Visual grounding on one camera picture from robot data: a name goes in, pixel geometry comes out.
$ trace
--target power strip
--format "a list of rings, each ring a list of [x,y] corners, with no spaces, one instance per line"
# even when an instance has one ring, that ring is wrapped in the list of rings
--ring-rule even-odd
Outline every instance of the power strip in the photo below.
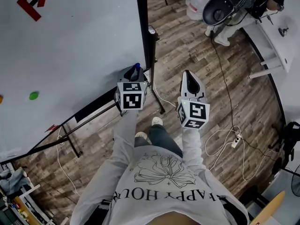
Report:
[[[242,139],[241,134],[237,134],[234,141],[231,143],[231,146],[233,148],[236,148],[236,145],[238,145],[239,141]]]

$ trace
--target fan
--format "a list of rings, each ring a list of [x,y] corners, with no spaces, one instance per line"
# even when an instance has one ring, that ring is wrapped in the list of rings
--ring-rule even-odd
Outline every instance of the fan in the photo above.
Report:
[[[300,173],[300,165],[297,167],[295,174],[292,176],[291,189],[295,196],[300,197],[300,177],[296,174]]]
[[[272,174],[276,174],[279,172],[279,170],[285,170],[288,173],[293,174],[292,176],[292,183],[291,183],[291,189],[292,193],[294,193],[295,196],[300,197],[300,165],[297,167],[296,171],[290,171],[284,167],[281,167],[282,159],[278,158],[272,168]]]

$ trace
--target white sneaker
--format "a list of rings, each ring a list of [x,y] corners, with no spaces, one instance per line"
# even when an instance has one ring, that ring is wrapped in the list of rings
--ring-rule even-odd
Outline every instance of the white sneaker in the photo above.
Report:
[[[25,178],[27,178],[28,176],[27,176],[27,173],[23,170],[22,171],[22,173],[23,173],[23,177],[25,177]]]
[[[230,42],[228,40],[221,39],[219,35],[215,37],[214,41],[216,43],[219,43],[219,44],[225,46],[225,47],[230,46]]]
[[[205,35],[208,36],[208,37],[210,37],[210,30],[207,29],[207,30],[205,31]]]
[[[162,125],[163,125],[162,119],[159,118],[159,117],[154,117],[154,118],[152,119],[152,126],[155,125],[155,124],[159,124],[159,125],[162,126]]]
[[[147,140],[148,136],[144,132],[138,132],[135,137],[142,137],[143,139]]]

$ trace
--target wooden floor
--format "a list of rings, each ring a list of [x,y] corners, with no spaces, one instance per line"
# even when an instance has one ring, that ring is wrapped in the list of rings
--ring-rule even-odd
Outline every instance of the wooden floor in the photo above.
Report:
[[[182,72],[186,69],[194,72],[206,86],[210,103],[210,121],[201,130],[202,148],[205,141],[218,129],[231,128],[230,102],[220,70],[217,55],[205,36],[206,25],[203,22],[189,20],[186,16],[185,0],[148,0],[149,23],[157,30],[160,40],[157,42],[155,84],[163,99],[172,103],[179,96]],[[221,57],[226,82],[232,98],[233,123],[238,125],[244,139],[263,153],[268,145],[276,141],[276,132],[271,125],[280,125],[281,113],[275,92],[268,76],[250,80],[251,72],[260,71],[260,61],[250,43],[241,32],[231,39],[230,47],[217,45]],[[149,92],[146,106],[139,114],[138,131],[146,131],[154,116],[160,116],[164,126],[178,144],[181,144],[180,123],[174,108],[164,103],[166,113],[159,114],[159,107],[154,96]],[[93,177],[101,164],[110,156],[113,146],[112,128],[120,120],[116,108],[82,127],[72,135],[78,150],[83,152],[77,158],[68,143],[58,145],[60,162],[66,173],[74,182],[79,193]],[[68,130],[77,126],[74,120],[67,124]],[[57,133],[45,143],[56,140]],[[213,137],[208,143],[208,153],[212,154],[223,145],[226,132]],[[211,168],[216,157],[203,154],[204,163]],[[254,175],[263,156],[259,150],[245,147],[245,178]],[[266,187],[271,178],[274,163],[268,157],[263,161],[257,175],[245,182],[242,178],[243,146],[236,149],[227,147],[213,174],[237,197],[253,184]],[[60,223],[70,217],[78,200],[73,186],[60,169],[55,147],[44,150],[14,162],[16,167],[25,169],[34,184],[41,188],[34,192],[34,199],[41,208]]]

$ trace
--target white cable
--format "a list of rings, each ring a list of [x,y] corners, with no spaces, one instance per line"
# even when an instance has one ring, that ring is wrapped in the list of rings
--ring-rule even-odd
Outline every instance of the white cable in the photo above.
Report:
[[[159,96],[159,94],[158,94],[158,91],[157,91],[157,89],[156,89],[156,86],[155,86],[155,82],[154,82],[154,81],[153,81],[153,85],[154,85],[155,92],[156,92],[157,96],[158,96],[161,100],[163,100],[163,99]],[[166,100],[163,100],[163,101],[165,101],[165,102],[171,104],[173,107],[176,108],[176,106],[175,106],[173,103],[170,103],[169,101],[166,101]]]
[[[222,153],[224,152],[226,146],[229,145],[229,144],[232,144],[232,143],[233,143],[233,142],[229,142],[229,143],[227,143],[227,144],[225,145],[225,147],[223,148],[223,151],[221,151],[221,153],[220,153],[219,156],[217,157],[217,159],[216,159],[214,165],[210,168],[210,170],[213,169],[213,168],[215,167],[215,165],[216,165],[216,163],[217,163],[219,157],[220,157],[220,156],[222,155]]]
[[[62,137],[62,136],[60,135],[60,131],[61,131],[61,127],[60,127],[60,130],[58,131],[58,136],[57,136],[57,139],[56,139],[56,140],[59,140],[59,139]],[[62,168],[62,166],[61,166],[61,164],[60,164],[59,152],[58,152],[58,147],[57,147],[57,145],[56,145],[56,150],[57,150],[57,161],[58,161],[58,164],[60,165],[60,168],[62,169],[62,171],[64,172],[64,174],[66,175],[66,177],[71,181],[71,183],[72,183],[72,185],[73,185],[73,187],[74,187],[74,189],[75,189],[75,193],[77,193],[78,196],[80,196],[80,194],[77,192],[77,189],[76,189],[76,187],[75,187],[73,181],[69,178],[69,176],[66,174],[65,170],[63,170],[63,168]]]
[[[206,143],[205,143],[205,152],[206,152],[207,156],[212,157],[212,156],[216,155],[217,153],[219,153],[219,152],[224,148],[224,146],[225,146],[225,144],[226,144],[227,137],[229,136],[229,134],[230,134],[231,131],[234,131],[234,130],[233,130],[234,127],[238,127],[239,130],[240,130],[240,127],[239,127],[239,126],[233,126],[231,129],[220,129],[220,130],[214,132],[214,133],[206,140]],[[220,131],[229,131],[229,133],[227,134],[227,136],[226,136],[226,138],[225,138],[225,141],[224,141],[224,144],[223,144],[223,146],[221,147],[221,149],[220,149],[219,151],[215,152],[214,154],[209,155],[209,154],[207,153],[207,150],[206,150],[206,144],[207,144],[208,140],[209,140],[214,134],[216,134],[217,132],[220,132]]]
[[[176,106],[175,106],[173,103],[170,103],[169,101],[163,100],[163,99],[159,96],[158,90],[156,89],[156,86],[155,86],[155,82],[154,82],[154,81],[153,81],[153,85],[154,85],[155,92],[156,92],[157,96],[160,98],[160,100],[162,100],[162,101],[164,101],[164,102],[167,102],[167,103],[171,104],[173,107],[176,108]]]
[[[217,153],[219,153],[219,152],[221,151],[221,153],[218,155],[218,157],[217,157],[217,159],[216,159],[214,165],[210,168],[210,170],[211,170],[211,169],[213,169],[213,168],[216,166],[216,163],[217,163],[218,159],[220,158],[220,156],[222,155],[222,153],[224,152],[226,146],[232,143],[232,142],[226,143],[229,134],[230,134],[232,131],[235,132],[236,134],[239,134],[239,135],[241,136],[241,139],[242,139],[243,144],[244,144],[244,148],[243,148],[243,171],[242,171],[242,175],[243,175],[243,180],[247,182],[247,181],[249,181],[250,179],[252,179],[252,178],[254,178],[254,177],[256,176],[258,170],[260,169],[260,167],[261,167],[261,165],[262,165],[262,163],[263,163],[263,160],[266,158],[266,156],[268,155],[268,153],[269,153],[269,152],[274,152],[274,151],[273,151],[273,150],[268,151],[268,152],[263,156],[262,161],[261,161],[261,163],[259,164],[259,167],[258,167],[258,169],[256,170],[256,172],[254,173],[254,175],[253,175],[251,178],[249,178],[249,179],[245,179],[245,176],[244,176],[244,170],[245,170],[245,142],[244,142],[243,136],[242,136],[242,134],[241,134],[241,131],[240,131],[240,132],[234,131],[234,130],[233,130],[234,127],[237,127],[237,128],[239,129],[239,131],[240,131],[240,127],[239,127],[239,126],[233,126],[231,129],[220,129],[220,130],[214,132],[214,133],[206,140],[206,143],[205,143],[205,152],[206,152],[207,156],[212,157],[212,156],[216,155]],[[206,144],[207,144],[207,141],[208,141],[213,135],[215,135],[217,132],[220,132],[220,131],[229,131],[229,132],[228,132],[228,134],[227,134],[227,136],[226,136],[226,138],[225,138],[224,144],[223,144],[223,146],[221,147],[221,149],[220,149],[219,151],[215,152],[214,154],[209,155],[209,154],[207,153],[207,150],[206,150]]]

